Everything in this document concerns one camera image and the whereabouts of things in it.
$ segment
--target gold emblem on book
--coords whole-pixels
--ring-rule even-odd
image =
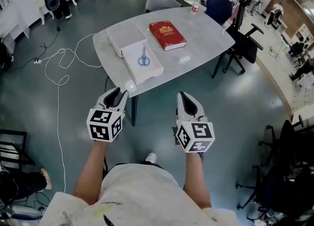
[[[171,27],[162,26],[161,28],[159,28],[159,31],[160,33],[164,34],[164,33],[172,32],[173,29]]]

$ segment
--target green floor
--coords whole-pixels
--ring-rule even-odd
[[[145,12],[146,0],[78,0],[70,4],[73,17],[61,20],[61,32],[44,57],[60,48],[75,49],[83,37]],[[15,48],[15,66],[39,55],[41,42],[49,44],[55,34],[55,22],[47,17],[46,25],[31,28],[30,39],[22,37]],[[81,42],[78,56],[88,64],[100,62],[92,38]],[[63,60],[67,65],[73,56]],[[90,108],[104,92],[106,72],[103,68],[88,68],[77,60],[69,69],[59,67],[60,57],[51,60],[47,73],[55,81],[70,75],[69,82],[60,88],[60,139],[66,168],[67,193],[73,186],[85,163],[93,142],[86,129]],[[214,207],[236,210],[236,205],[248,198],[250,192],[236,190],[235,183],[254,181],[252,165],[265,156],[257,142],[264,136],[267,124],[281,127],[287,118],[284,107],[257,65],[243,61],[247,72],[238,76],[237,64],[232,63],[227,74],[222,71],[213,80],[211,74],[217,60],[205,64],[179,78],[140,95],[137,125],[130,124],[130,103],[127,117],[118,141],[110,145],[107,162],[140,162],[147,153],[157,154],[157,163],[169,171],[183,187],[185,172],[184,152],[175,147],[171,127],[175,126],[176,94],[186,91],[203,104],[209,121],[213,122],[216,141],[204,155],[206,184]],[[38,166],[44,166],[51,177],[50,197],[63,191],[63,167],[56,133],[57,86],[45,77],[45,63],[30,63],[15,73],[2,73],[0,81],[0,122],[2,128],[29,133],[27,153]],[[238,211],[242,225],[250,210]]]

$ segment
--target person's right arm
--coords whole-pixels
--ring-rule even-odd
[[[202,160],[198,153],[186,153],[185,193],[201,208],[211,208],[211,199],[205,185]]]

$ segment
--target brick wall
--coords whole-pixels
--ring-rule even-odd
[[[273,5],[279,2],[281,2],[284,7],[284,15],[282,16],[282,19],[288,27],[286,33],[289,37],[293,37],[302,24],[305,24],[311,31],[312,35],[314,35],[313,22],[294,0],[272,0],[266,8],[266,12],[269,13]]]

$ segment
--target book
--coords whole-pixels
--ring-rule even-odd
[[[149,29],[165,51],[184,47],[186,39],[170,21],[149,24]]]

